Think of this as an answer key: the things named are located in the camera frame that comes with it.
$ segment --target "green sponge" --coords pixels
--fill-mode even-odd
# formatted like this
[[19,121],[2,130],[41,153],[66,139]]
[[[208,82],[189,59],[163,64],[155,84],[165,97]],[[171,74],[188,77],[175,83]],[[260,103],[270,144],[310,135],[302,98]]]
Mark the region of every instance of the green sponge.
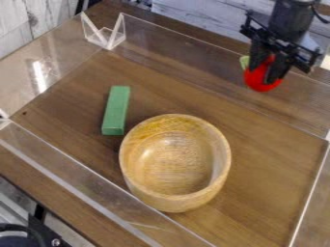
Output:
[[125,135],[130,87],[114,86],[110,91],[102,124],[103,135]]

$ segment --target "wooden table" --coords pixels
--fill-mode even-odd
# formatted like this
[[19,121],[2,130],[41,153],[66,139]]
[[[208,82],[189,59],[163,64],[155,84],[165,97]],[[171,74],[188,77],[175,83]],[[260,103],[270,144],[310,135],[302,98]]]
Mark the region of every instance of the wooden table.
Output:
[[[98,24],[109,23],[121,10],[118,5],[107,9],[107,5],[111,4],[103,3],[91,10]],[[226,45],[229,39],[220,41]],[[111,86],[131,86],[127,130],[147,118],[166,113],[192,114],[209,120],[224,131],[232,145],[234,162],[229,179],[206,206],[169,216],[217,246],[285,246],[328,142],[229,101],[205,82],[190,83],[170,70],[151,69],[121,53],[121,50],[115,53],[102,50],[94,54],[18,111],[12,120],[126,189],[118,161],[123,137],[101,135]],[[198,69],[194,74],[205,76]],[[217,85],[232,79],[220,74],[214,76]],[[2,176],[97,245],[146,245],[4,149],[0,149],[0,157]]]

